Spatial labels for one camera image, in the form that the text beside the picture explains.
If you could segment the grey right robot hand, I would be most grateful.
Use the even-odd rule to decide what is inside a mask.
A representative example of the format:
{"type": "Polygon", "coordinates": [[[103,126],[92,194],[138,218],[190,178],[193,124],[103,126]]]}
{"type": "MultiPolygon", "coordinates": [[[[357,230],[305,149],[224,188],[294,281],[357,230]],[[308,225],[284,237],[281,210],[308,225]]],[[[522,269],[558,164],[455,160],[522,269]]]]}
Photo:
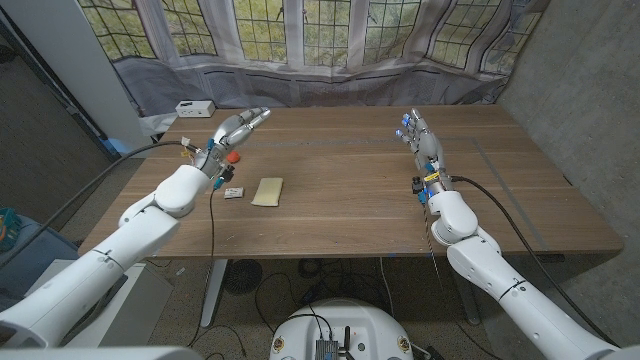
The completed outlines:
{"type": "Polygon", "coordinates": [[[450,176],[446,173],[443,147],[426,120],[416,108],[403,115],[403,129],[397,129],[396,136],[409,146],[415,157],[415,165],[427,194],[452,191],[450,176]]]}

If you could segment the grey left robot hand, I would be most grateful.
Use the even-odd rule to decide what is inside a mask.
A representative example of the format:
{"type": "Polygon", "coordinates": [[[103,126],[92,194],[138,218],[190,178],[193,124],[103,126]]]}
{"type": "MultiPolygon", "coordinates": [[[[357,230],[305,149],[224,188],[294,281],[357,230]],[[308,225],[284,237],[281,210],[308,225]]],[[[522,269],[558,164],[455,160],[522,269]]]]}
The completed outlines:
{"type": "Polygon", "coordinates": [[[209,177],[217,176],[224,167],[227,156],[243,144],[270,115],[269,108],[259,107],[224,120],[209,139],[205,149],[196,155],[194,166],[209,177]]]}

